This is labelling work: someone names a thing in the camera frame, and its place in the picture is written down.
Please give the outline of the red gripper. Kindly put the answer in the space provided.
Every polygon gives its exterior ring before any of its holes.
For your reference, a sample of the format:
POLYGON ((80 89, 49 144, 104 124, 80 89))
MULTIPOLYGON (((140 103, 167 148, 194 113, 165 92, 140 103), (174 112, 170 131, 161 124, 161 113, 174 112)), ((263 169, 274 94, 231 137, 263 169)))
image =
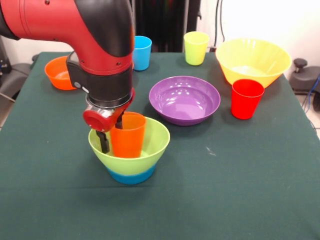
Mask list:
POLYGON ((101 152, 109 153, 110 145, 105 132, 109 132, 114 126, 117 129, 123 129, 123 115, 128 109, 133 99, 135 98, 135 89, 131 89, 130 98, 123 105, 117 107, 100 107, 90 102, 89 97, 86 97, 87 107, 83 112, 85 123, 96 130, 96 135, 99 138, 101 152))

